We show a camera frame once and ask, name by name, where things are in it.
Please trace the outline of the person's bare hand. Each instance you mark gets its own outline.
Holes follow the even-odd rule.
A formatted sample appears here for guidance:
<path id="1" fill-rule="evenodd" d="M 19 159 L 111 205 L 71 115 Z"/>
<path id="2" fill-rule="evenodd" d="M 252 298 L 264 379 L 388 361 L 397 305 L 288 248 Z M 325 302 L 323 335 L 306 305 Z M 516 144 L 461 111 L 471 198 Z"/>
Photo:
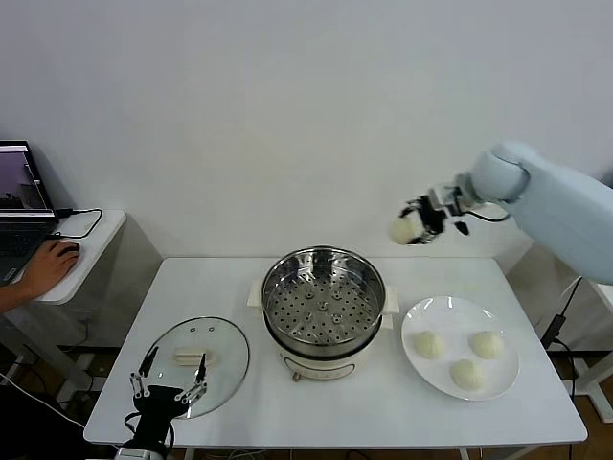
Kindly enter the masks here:
<path id="1" fill-rule="evenodd" d="M 79 259 L 73 241 L 46 241 L 33 255 L 18 282 L 28 300 L 34 300 L 59 283 Z"/>

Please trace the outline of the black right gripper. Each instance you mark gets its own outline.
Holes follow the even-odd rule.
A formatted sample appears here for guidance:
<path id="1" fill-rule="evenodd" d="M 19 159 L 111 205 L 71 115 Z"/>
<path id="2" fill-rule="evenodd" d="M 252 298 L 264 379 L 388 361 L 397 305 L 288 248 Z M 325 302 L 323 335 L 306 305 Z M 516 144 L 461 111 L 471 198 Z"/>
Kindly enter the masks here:
<path id="1" fill-rule="evenodd" d="M 400 211 L 402 216 L 411 213 L 420 214 L 423 227 L 412 227 L 407 243 L 409 245 L 429 244 L 444 232 L 444 222 L 455 215 L 453 204 L 440 204 L 437 198 L 420 195 L 405 203 Z"/>

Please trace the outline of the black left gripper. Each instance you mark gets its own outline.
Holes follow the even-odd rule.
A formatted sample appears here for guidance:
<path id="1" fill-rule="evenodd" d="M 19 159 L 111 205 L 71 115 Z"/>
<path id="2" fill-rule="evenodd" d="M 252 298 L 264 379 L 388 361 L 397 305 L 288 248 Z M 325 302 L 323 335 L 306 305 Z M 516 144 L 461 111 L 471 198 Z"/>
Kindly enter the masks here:
<path id="1" fill-rule="evenodd" d="M 171 421 L 185 414 L 189 404 L 196 403 L 207 392 L 206 353 L 201 354 L 199 358 L 193 357 L 197 368 L 193 385 L 189 389 L 164 385 L 151 385 L 147 388 L 145 379 L 158 350 L 158 346 L 152 346 L 138 369 L 129 376 L 134 407 L 140 414 L 133 440 L 141 445 L 164 444 L 170 432 Z"/>

